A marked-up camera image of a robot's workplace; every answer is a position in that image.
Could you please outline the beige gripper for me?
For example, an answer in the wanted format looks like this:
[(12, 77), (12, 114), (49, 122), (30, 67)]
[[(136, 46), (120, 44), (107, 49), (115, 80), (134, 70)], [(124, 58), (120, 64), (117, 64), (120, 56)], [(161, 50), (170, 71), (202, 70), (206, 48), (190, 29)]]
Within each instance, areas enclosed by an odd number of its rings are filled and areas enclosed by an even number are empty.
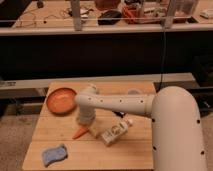
[(76, 119), (81, 128), (88, 131), (94, 138), (97, 138), (101, 133), (101, 121), (96, 116), (78, 116)]

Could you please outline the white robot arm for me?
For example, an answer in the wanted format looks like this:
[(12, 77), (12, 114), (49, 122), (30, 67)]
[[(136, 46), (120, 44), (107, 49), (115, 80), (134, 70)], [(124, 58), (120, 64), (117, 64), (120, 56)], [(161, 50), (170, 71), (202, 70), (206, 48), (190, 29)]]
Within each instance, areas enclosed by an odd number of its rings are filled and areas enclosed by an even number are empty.
[(199, 107), (186, 89), (168, 86), (155, 94), (101, 95), (90, 85), (75, 102), (81, 124), (92, 123), (97, 108), (150, 118), (154, 171), (207, 171)]

